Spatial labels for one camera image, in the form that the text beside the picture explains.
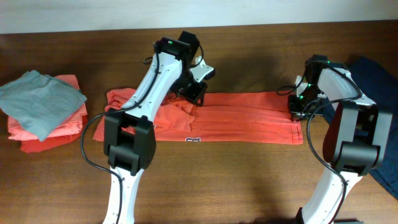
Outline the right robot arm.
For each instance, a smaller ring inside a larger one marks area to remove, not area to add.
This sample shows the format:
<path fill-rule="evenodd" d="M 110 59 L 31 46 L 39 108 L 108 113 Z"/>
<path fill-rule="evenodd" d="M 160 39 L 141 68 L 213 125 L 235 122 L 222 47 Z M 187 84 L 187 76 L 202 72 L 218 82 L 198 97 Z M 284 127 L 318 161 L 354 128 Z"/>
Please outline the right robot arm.
<path fill-rule="evenodd" d="M 331 106 L 334 113 L 318 154 L 311 122 Z M 378 106 L 355 83 L 342 63 L 316 55 L 305 62 L 288 97 L 294 121 L 307 121 L 306 136 L 324 166 L 310 200 L 299 208 L 296 223 L 334 223 L 350 190 L 384 158 L 392 113 Z"/>

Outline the orange red t-shirt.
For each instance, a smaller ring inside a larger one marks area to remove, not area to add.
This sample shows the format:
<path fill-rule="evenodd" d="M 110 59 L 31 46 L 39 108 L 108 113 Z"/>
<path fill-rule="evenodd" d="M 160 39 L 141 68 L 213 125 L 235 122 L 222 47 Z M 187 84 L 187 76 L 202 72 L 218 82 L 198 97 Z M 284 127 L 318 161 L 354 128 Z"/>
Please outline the orange red t-shirt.
<path fill-rule="evenodd" d="M 302 144 L 287 97 L 274 92 L 207 93 L 203 106 L 165 97 L 154 120 L 158 141 Z"/>

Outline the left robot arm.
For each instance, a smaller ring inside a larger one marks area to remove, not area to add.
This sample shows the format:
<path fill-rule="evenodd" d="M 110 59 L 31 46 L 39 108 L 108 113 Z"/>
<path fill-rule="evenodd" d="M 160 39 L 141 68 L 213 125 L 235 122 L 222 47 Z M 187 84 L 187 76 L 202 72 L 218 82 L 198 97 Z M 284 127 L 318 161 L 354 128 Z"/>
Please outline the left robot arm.
<path fill-rule="evenodd" d="M 122 105 L 104 117 L 104 153 L 112 173 L 105 223 L 134 223 L 134 204 L 140 178 L 156 149 L 154 120 L 172 91 L 202 106 L 206 80 L 215 71 L 195 54 L 202 50 L 196 37 L 163 38 L 154 45 L 151 65 L 141 84 Z"/>

